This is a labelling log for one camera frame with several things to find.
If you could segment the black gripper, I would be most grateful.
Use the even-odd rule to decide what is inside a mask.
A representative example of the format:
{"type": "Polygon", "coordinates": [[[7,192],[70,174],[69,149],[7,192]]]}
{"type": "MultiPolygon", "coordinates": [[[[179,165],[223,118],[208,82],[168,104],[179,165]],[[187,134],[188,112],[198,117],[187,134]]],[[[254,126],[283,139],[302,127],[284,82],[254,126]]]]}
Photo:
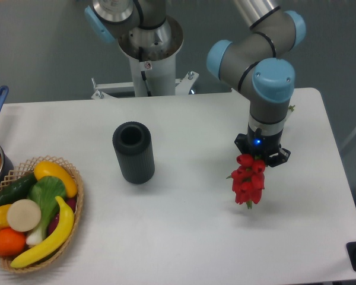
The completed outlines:
{"type": "Polygon", "coordinates": [[[247,127],[246,134],[238,134],[234,143],[242,154],[251,154],[259,158],[269,167],[276,167],[286,163],[291,152],[281,147],[282,131],[274,135],[262,135],[258,128],[253,131],[247,127]]]}

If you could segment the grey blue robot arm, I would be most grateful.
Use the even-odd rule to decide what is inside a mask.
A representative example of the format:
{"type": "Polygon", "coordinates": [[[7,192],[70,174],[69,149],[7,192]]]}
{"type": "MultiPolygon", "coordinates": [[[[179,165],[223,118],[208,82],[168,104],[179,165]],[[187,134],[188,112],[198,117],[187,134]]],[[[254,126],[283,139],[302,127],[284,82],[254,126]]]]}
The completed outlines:
{"type": "MultiPolygon", "coordinates": [[[[234,4],[251,33],[238,44],[216,42],[206,67],[250,102],[247,133],[237,136],[237,148],[275,167],[290,156],[281,135],[295,83],[294,68],[281,56],[304,39],[306,25],[276,1],[234,4]]],[[[183,31],[168,16],[165,1],[93,1],[84,15],[102,41],[117,42],[128,57],[136,96],[176,94],[175,57],[183,31]]]]}

